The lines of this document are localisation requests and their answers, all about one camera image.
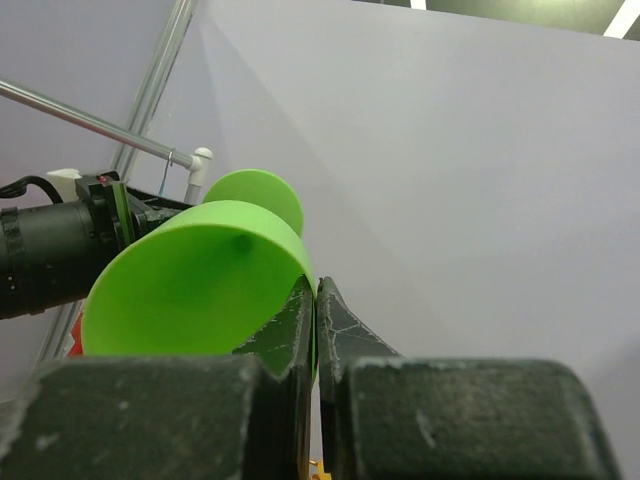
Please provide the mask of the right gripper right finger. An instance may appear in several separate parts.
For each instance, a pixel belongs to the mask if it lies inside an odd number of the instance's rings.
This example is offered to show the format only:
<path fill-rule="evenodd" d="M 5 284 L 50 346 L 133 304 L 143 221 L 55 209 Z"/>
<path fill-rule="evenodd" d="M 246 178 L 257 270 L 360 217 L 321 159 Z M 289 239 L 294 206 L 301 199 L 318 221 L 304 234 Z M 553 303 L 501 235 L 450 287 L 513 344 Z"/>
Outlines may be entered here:
<path fill-rule="evenodd" d="M 347 306 L 316 300 L 325 470 L 335 479 L 614 479 L 594 402 L 539 359 L 410 358 Z"/>

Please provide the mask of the green wine glass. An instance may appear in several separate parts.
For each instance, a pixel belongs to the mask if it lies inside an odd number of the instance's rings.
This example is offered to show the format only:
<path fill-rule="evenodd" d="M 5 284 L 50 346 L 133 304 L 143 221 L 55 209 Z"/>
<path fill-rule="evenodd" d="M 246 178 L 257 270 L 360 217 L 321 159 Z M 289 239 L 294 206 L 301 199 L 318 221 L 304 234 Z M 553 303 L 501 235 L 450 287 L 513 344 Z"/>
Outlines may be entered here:
<path fill-rule="evenodd" d="M 315 281 L 304 212 L 277 175 L 221 177 L 187 208 L 119 253 L 85 302 L 84 355 L 227 354 Z"/>

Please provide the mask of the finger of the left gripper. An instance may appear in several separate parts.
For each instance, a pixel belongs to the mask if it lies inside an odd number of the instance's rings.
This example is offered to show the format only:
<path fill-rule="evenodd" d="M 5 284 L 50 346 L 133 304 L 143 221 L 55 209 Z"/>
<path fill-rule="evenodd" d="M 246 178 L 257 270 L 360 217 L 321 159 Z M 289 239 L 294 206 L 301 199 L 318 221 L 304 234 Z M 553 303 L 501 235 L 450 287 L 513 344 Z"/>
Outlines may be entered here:
<path fill-rule="evenodd" d="M 127 187 L 125 206 L 124 244 L 130 245 L 190 208 L 191 204 Z"/>

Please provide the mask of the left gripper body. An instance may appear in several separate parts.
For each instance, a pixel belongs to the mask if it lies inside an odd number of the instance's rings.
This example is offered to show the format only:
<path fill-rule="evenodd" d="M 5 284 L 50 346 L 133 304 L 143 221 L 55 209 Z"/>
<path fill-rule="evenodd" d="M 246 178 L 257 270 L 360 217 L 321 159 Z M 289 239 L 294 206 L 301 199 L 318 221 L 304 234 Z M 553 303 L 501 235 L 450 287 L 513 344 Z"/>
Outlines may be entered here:
<path fill-rule="evenodd" d="M 3 200 L 31 185 L 49 205 L 1 210 L 1 317 L 39 314 L 82 299 L 115 256 L 134 240 L 127 188 L 116 172 L 72 181 L 65 201 L 53 183 L 25 176 L 1 188 Z"/>

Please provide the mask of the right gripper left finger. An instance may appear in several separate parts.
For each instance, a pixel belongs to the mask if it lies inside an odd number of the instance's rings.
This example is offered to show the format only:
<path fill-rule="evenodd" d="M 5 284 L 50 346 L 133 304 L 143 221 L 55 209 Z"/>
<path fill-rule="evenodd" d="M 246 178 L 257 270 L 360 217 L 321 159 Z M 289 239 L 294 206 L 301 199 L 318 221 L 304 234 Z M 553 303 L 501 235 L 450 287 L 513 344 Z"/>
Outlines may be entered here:
<path fill-rule="evenodd" d="M 305 479 L 313 290 L 224 356 L 72 357 L 35 371 L 1 433 L 5 479 Z"/>

